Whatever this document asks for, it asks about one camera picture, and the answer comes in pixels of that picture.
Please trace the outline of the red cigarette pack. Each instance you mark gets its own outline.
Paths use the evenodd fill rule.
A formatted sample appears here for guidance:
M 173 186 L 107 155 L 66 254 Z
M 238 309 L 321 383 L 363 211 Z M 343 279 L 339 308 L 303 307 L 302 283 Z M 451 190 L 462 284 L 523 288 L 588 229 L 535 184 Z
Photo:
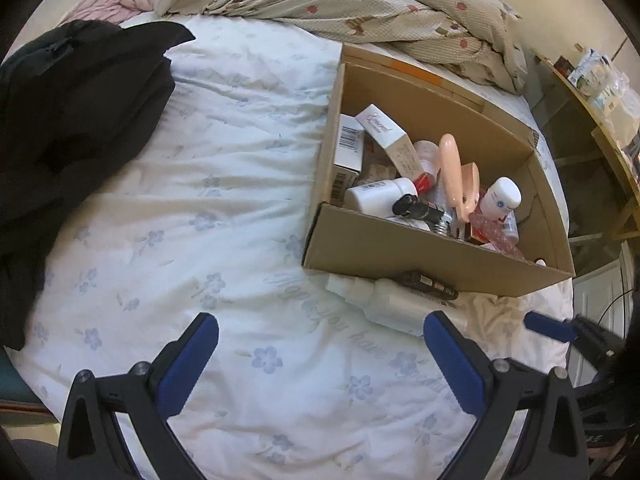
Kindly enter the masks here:
M 474 212 L 474 214 L 470 215 L 466 237 L 482 244 L 516 245 L 520 241 L 518 225 L 513 212 L 510 212 L 502 219 L 491 219 L 484 214 Z

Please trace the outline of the pink handled pliers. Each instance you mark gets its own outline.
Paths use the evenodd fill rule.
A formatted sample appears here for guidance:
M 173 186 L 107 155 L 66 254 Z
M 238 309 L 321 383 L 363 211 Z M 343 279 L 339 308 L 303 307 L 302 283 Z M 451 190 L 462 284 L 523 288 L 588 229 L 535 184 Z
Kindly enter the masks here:
M 445 133 L 439 140 L 439 180 L 446 195 L 450 231 L 459 240 L 471 236 L 471 214 L 480 202 L 480 170 L 475 162 L 462 164 L 456 139 Z

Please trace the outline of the white floral bed sheet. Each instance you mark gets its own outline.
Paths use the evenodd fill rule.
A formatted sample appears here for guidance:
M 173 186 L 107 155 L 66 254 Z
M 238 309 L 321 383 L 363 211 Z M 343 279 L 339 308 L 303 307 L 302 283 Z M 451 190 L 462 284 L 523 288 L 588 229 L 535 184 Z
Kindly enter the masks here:
M 74 376 L 126 372 L 200 312 L 220 344 L 171 426 L 209 479 L 434 479 L 472 426 L 424 343 L 302 267 L 341 47 L 187 16 L 145 150 L 67 221 L 11 361 L 61 415 Z

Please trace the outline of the wooden side desk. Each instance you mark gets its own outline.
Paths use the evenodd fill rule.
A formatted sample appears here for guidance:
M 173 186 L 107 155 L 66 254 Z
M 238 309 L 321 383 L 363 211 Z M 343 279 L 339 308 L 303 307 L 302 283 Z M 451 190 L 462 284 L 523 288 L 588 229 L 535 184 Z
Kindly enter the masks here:
M 617 147 L 613 136 L 613 130 L 605 125 L 603 119 L 591 108 L 588 101 L 579 91 L 564 77 L 545 56 L 535 53 L 538 63 L 544 64 L 552 74 L 562 82 L 574 100 L 589 114 L 594 128 L 590 136 L 598 146 L 596 158 L 604 158 L 608 166 L 615 174 L 617 182 L 620 184 L 627 197 L 626 205 L 617 215 L 611 228 L 612 240 L 630 240 L 639 236 L 639 183 L 632 172 L 629 162 L 626 161 L 624 153 Z

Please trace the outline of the white blue cap bottle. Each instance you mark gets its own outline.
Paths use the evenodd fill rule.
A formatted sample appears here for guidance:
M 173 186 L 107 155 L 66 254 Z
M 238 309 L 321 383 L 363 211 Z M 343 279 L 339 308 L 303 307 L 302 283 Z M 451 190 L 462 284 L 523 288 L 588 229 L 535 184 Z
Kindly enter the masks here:
M 501 221 L 521 205 L 518 185 L 508 177 L 500 177 L 486 190 L 478 206 L 483 216 Z

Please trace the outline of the small white dropper bottle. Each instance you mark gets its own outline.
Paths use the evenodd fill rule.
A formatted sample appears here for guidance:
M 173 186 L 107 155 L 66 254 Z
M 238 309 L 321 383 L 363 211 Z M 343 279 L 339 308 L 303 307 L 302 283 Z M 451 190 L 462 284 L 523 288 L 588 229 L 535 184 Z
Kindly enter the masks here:
M 360 214 L 387 218 L 393 214 L 394 203 L 404 195 L 418 195 L 411 180 L 381 180 L 349 188 L 345 192 L 343 206 Z

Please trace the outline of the brown cardboard box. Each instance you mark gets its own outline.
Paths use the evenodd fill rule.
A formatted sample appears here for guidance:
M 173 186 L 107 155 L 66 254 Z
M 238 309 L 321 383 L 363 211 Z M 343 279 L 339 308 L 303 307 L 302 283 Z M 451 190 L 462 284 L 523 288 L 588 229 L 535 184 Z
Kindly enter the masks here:
M 415 200 L 446 210 L 439 180 L 439 140 L 451 133 L 462 164 L 480 170 L 480 200 L 500 177 L 520 188 L 514 211 L 516 245 L 459 240 L 346 209 L 349 188 L 402 178 L 386 153 L 364 134 L 359 174 L 336 166 L 334 151 L 341 114 L 355 117 L 374 104 L 408 134 L 424 176 L 413 182 Z M 331 94 L 326 131 L 311 195 L 310 228 L 303 252 L 308 269 L 393 278 L 421 273 L 460 292 L 519 297 L 574 274 L 562 214 L 530 136 L 519 136 L 454 99 L 422 68 L 357 47 L 344 47 Z

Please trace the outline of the white plastic bag on desk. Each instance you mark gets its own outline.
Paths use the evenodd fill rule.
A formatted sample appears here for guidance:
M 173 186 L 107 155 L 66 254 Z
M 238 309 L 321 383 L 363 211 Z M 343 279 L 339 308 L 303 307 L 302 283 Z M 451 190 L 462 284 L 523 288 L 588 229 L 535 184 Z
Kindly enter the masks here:
M 639 95 L 625 73 L 611 70 L 589 99 L 591 108 L 619 148 L 626 148 L 639 130 Z

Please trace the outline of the beige cosmetic carton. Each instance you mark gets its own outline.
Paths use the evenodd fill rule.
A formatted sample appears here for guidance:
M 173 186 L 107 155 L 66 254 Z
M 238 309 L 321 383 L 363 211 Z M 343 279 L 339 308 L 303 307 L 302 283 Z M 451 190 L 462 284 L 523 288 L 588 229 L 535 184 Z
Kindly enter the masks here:
M 374 104 L 355 116 L 366 133 L 382 148 L 398 174 L 412 182 L 424 176 L 424 170 L 416 149 L 408 134 Z

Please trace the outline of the white barcode box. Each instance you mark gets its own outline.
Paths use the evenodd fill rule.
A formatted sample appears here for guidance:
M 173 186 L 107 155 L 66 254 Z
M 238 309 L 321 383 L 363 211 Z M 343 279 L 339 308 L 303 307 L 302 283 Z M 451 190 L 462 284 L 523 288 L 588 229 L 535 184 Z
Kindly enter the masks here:
M 360 173 L 365 133 L 363 126 L 355 117 L 341 114 L 333 159 L 336 166 Z

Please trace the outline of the blue white carton on desk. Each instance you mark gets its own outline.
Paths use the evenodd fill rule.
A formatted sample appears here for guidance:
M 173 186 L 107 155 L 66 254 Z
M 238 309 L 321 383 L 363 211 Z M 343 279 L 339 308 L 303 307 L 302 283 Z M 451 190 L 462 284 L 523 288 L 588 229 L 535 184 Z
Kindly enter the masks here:
M 611 60 L 606 55 L 589 48 L 567 80 L 582 96 L 590 98 L 604 84 L 611 68 Z

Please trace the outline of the black clothing pile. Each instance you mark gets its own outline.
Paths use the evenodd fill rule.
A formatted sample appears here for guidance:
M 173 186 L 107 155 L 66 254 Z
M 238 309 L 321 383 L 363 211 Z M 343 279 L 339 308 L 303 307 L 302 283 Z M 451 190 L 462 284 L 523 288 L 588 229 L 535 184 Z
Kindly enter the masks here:
M 1 343 L 20 350 L 67 217 L 151 139 L 175 89 L 175 22 L 72 21 L 1 66 Z

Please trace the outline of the beige patterned quilt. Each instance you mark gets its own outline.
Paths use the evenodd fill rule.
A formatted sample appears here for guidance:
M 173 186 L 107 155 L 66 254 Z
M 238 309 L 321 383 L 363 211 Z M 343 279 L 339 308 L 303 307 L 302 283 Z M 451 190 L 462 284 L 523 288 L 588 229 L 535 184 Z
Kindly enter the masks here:
M 154 10 L 261 18 L 344 44 L 390 44 L 513 94 L 527 76 L 520 16 L 501 0 L 156 0 Z

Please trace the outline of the pink crumpled cloth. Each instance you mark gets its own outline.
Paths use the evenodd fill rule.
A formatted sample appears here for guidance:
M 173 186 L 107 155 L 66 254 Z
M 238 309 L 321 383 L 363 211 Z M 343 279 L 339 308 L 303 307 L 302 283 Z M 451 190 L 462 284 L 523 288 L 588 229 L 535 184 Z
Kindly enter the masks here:
M 156 0 L 81 0 L 71 8 L 58 24 L 72 21 L 106 21 L 122 24 L 135 16 L 151 12 Z

